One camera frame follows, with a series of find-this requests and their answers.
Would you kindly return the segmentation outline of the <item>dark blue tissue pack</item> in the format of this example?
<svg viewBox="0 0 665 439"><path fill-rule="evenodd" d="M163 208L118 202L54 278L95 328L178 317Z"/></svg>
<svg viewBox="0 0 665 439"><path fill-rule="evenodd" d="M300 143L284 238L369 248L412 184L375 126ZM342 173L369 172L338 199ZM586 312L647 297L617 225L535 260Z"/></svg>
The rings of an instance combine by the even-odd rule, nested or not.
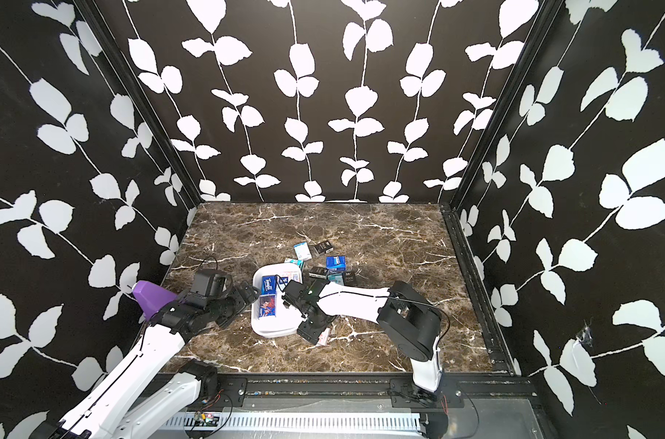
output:
<svg viewBox="0 0 665 439"><path fill-rule="evenodd" d="M343 273L347 270L345 256L328 256L326 258L326 268L331 273Z"/></svg>

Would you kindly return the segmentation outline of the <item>black tissue pack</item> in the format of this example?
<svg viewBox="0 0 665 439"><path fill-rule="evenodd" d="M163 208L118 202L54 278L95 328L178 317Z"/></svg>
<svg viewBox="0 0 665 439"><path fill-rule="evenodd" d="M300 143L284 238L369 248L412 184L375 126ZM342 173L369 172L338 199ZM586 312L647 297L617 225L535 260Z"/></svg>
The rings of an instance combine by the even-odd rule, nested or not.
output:
<svg viewBox="0 0 665 439"><path fill-rule="evenodd" d="M328 254L334 250L334 246L330 241L321 241L320 243L316 243L314 245L314 250L319 255Z"/></svg>
<svg viewBox="0 0 665 439"><path fill-rule="evenodd" d="M315 266L310 268L309 270L310 278L327 279L328 275L329 275L329 270L325 267Z"/></svg>

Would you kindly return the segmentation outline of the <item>white storage box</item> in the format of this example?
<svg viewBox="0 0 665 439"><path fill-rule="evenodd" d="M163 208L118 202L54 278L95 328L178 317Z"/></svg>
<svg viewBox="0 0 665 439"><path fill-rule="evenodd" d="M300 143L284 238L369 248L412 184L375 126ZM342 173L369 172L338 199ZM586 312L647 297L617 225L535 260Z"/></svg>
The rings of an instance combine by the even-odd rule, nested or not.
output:
<svg viewBox="0 0 665 439"><path fill-rule="evenodd" d="M253 287L260 293L252 305L251 327L264 338L294 335L304 318L296 309L284 304L283 293L289 281L302 281L300 268L293 263L276 263L259 268Z"/></svg>

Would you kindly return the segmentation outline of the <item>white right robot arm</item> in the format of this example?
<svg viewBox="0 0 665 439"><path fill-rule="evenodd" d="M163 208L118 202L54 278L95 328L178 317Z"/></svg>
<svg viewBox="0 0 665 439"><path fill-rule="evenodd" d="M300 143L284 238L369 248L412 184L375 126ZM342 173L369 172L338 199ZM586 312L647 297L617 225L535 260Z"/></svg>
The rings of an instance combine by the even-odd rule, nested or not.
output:
<svg viewBox="0 0 665 439"><path fill-rule="evenodd" d="M411 361L415 386L438 391L442 322L449 318L411 285L396 281L391 287L364 289L321 279L308 285L290 281L283 301L303 316L297 334L312 345L339 316L375 323Z"/></svg>

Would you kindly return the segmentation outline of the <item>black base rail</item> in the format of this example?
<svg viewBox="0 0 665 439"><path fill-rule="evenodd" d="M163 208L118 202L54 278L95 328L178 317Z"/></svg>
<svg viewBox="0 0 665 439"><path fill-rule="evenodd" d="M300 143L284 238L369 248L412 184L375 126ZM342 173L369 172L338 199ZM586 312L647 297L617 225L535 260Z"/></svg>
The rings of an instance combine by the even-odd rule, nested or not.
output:
<svg viewBox="0 0 665 439"><path fill-rule="evenodd" d="M540 404L537 390L526 378L489 372L446 372L436 391L422 391L409 372L362 373L222 373L205 386L207 395L222 395L217 408L230 402L243 408L247 399L381 399L394 408L441 410L462 408L480 400L526 400Z"/></svg>

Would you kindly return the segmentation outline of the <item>purple plastic scoop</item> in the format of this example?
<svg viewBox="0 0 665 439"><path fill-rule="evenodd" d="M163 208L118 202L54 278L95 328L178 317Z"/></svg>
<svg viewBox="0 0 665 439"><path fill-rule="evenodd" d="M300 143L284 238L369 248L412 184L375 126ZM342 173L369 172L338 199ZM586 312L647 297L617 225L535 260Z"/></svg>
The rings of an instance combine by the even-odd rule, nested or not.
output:
<svg viewBox="0 0 665 439"><path fill-rule="evenodd" d="M142 309L145 320L150 320L164 305L173 302L178 297L159 285L143 280L135 283L132 294Z"/></svg>

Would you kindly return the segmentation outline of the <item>teal cartoon tissue pack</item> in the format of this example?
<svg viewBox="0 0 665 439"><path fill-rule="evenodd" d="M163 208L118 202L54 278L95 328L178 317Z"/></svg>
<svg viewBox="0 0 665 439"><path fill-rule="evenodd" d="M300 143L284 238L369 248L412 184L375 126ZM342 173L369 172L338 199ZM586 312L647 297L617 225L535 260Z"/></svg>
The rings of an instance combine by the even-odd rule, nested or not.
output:
<svg viewBox="0 0 665 439"><path fill-rule="evenodd" d="M339 274L329 274L328 275L328 280L331 283L335 283L337 285L345 285L344 282L344 274L339 273Z"/></svg>

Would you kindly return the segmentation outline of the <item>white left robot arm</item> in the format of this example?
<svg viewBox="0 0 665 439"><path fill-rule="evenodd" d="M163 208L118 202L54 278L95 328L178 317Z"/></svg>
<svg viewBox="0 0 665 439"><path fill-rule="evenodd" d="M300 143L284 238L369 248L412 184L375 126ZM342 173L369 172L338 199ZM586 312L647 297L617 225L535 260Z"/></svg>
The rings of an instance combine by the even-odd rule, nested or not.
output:
<svg viewBox="0 0 665 439"><path fill-rule="evenodd" d="M43 422L33 438L149 438L181 409L200 402L213 407L227 395L215 368L192 360L152 393L140 396L162 367L192 338L218 319L236 318L259 298L248 283L227 289L212 285L205 293L181 296L148 281L133 289L150 316L144 333L127 356L60 422Z"/></svg>

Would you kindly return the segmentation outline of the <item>white blue tissue pack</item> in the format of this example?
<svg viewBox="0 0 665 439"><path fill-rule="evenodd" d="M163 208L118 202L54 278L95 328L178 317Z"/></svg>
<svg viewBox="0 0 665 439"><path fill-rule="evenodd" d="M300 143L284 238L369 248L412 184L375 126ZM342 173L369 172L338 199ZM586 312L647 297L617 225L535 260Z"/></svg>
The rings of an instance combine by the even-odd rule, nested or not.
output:
<svg viewBox="0 0 665 439"><path fill-rule="evenodd" d="M324 347L329 344L329 339L330 339L330 328L327 327L324 329L321 334L319 335L318 341L316 343L317 347Z"/></svg>

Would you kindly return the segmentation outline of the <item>blue Tempo tissue pack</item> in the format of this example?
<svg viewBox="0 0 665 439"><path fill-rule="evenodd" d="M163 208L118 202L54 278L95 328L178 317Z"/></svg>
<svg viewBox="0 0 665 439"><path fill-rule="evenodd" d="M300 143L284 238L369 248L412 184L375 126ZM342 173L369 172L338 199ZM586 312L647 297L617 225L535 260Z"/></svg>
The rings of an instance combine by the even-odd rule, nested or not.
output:
<svg viewBox="0 0 665 439"><path fill-rule="evenodd" d="M262 296L275 296L277 294L277 275L262 277L261 294Z"/></svg>

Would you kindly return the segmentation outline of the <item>pink Tempo tissue pack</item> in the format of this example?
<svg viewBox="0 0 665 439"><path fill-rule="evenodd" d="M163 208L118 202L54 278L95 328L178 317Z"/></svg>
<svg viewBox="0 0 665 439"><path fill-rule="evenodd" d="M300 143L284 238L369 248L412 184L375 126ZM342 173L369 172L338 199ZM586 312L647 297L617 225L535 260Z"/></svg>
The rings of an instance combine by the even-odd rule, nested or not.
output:
<svg viewBox="0 0 665 439"><path fill-rule="evenodd" d="M302 283L302 272L298 267L292 269L282 269L277 273L277 284L281 288L285 288L290 281Z"/></svg>

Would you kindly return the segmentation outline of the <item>light blue tissue pack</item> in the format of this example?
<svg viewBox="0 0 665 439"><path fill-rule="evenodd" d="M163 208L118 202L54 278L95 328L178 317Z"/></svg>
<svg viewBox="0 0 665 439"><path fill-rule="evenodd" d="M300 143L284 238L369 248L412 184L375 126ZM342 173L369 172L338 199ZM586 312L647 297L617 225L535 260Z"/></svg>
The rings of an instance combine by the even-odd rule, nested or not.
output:
<svg viewBox="0 0 665 439"><path fill-rule="evenodd" d="M312 259L312 253L308 243L298 243L294 246L294 252L299 261L310 261Z"/></svg>

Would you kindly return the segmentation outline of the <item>cartoon blue red tissue pack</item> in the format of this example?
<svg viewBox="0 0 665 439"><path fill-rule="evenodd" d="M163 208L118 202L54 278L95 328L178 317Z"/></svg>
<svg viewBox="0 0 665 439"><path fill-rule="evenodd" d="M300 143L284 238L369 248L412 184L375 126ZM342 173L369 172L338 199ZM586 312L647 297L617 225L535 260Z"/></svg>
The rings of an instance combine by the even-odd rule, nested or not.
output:
<svg viewBox="0 0 665 439"><path fill-rule="evenodd" d="M274 318L277 315L277 296L260 296L258 318Z"/></svg>

